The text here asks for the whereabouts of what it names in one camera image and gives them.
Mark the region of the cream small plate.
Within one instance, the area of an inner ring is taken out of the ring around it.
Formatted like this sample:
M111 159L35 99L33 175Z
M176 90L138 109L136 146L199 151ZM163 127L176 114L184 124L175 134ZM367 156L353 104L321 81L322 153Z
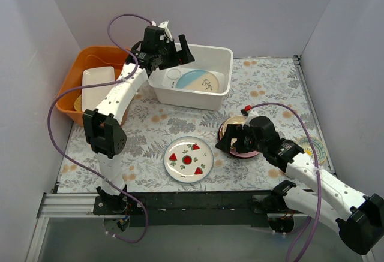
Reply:
M228 124L243 125L245 120L246 118L243 115L231 116L230 118L225 120L220 128L220 137L222 137L225 134Z

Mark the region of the watermelon pattern plate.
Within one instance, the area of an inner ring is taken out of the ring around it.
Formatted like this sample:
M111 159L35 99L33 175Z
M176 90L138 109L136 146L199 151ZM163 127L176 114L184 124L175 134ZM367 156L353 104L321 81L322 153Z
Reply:
M166 172L181 183L196 183L212 170L214 154L200 138L180 137L168 145L164 153Z

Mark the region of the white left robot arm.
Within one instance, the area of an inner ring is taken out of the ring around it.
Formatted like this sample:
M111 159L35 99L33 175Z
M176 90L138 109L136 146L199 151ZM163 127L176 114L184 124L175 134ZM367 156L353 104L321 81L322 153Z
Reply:
M83 112L87 143L99 162L102 185L97 193L102 203L115 214L128 206L123 195L126 184L122 177L121 153L127 136L121 127L124 114L136 92L155 70L185 65L195 60L184 35L179 36L181 49L176 49L168 22L145 28L143 40L127 56L116 85L93 110Z

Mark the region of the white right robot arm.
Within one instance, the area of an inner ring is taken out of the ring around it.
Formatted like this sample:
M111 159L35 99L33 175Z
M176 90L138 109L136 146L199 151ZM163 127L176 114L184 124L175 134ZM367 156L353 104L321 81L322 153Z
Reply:
M316 167L303 148L279 136L266 116L250 117L243 125L229 124L215 147L224 153L233 147L238 153L259 152L287 177L301 181L316 193L311 195L285 180L269 196L277 212L292 209L317 218L359 255L366 255L383 238L383 198L377 194L367 196Z

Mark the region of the white plastic bin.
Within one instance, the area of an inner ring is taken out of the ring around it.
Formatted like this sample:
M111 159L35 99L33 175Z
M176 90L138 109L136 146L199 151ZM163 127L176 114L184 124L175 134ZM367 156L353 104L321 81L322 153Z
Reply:
M233 52L225 47L189 45L195 61L186 65L154 71L148 83L155 91L157 99L163 104L218 110L229 93ZM215 74L220 82L218 93L189 91L175 88L178 79L191 70L206 70Z

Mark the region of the orange plastic bin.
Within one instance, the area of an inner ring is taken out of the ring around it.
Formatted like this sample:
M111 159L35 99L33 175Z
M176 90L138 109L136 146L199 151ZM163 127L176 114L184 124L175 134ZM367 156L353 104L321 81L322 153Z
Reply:
M64 79L59 95L71 88L81 86L83 72L90 68L111 66L115 69L117 79L127 56L126 52L115 46L91 46L81 50ZM81 94L81 90L66 94L56 103L56 108L82 127L83 112L76 111L74 108L75 101Z

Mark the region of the yellow plate in orange bin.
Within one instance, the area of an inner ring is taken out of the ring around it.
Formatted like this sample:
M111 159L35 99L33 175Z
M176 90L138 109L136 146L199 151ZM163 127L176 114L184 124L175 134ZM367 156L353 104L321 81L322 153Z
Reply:
M82 94L80 94L74 102L74 110L77 112L83 112L82 110Z

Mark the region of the pink plate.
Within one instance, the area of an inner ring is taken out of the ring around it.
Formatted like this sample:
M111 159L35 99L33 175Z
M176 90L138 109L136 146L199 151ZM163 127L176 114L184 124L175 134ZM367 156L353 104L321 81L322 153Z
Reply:
M220 129L218 130L218 141L221 139L222 137L220 137ZM236 142L236 139L232 139L232 145L231 145L231 150L230 150L230 154L232 156L235 156L237 158L241 158L241 159L249 159L249 158L253 158L255 156L257 156L259 153L257 151L252 151L252 152L248 152L248 153L238 153L236 151L236 149L233 147L234 143Z

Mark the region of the floral table mat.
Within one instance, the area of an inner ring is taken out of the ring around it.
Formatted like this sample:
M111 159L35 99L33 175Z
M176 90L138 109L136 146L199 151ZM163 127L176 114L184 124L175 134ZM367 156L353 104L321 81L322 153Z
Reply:
M241 191L272 189L284 174L264 157L236 159L214 149L211 172L197 183L170 177L163 158L177 138L201 138L210 147L220 125L246 105L273 121L284 138L317 137L317 125L307 103L294 61L290 58L245 58L233 61L232 82L219 110L208 111L160 103L149 85L132 100L123 126L127 144L122 153L122 177L129 192Z

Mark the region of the teal patterned plate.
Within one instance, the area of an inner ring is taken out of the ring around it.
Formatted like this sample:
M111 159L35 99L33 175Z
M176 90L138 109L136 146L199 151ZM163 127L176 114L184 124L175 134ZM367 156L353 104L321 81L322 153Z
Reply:
M314 160L314 154L316 153L318 163L322 164L327 159L327 151L325 145L315 137L311 137L311 142L313 147L306 136L297 139L297 144L303 148L304 152L311 156L312 160Z

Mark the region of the white rectangular plate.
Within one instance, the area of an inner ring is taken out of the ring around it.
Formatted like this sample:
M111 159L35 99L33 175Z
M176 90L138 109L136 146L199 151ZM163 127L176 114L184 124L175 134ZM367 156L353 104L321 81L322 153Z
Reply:
M90 68L82 74L82 85L105 84L115 81L115 69L111 66ZM82 110L93 110L106 97L113 85L82 89Z

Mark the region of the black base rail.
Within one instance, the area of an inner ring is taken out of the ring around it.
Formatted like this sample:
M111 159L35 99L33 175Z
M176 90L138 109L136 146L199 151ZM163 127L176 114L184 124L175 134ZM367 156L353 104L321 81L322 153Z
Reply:
M120 210L112 210L98 195L92 213L116 219L127 216L131 227L249 225L292 231L296 213L271 202L261 205L269 195L269 191L137 192L121 201Z

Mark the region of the aluminium frame rail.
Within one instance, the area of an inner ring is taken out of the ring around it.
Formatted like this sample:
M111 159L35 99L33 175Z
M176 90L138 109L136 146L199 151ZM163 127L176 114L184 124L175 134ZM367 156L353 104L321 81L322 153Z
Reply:
M38 261L50 218L93 218L96 194L44 194L25 261Z

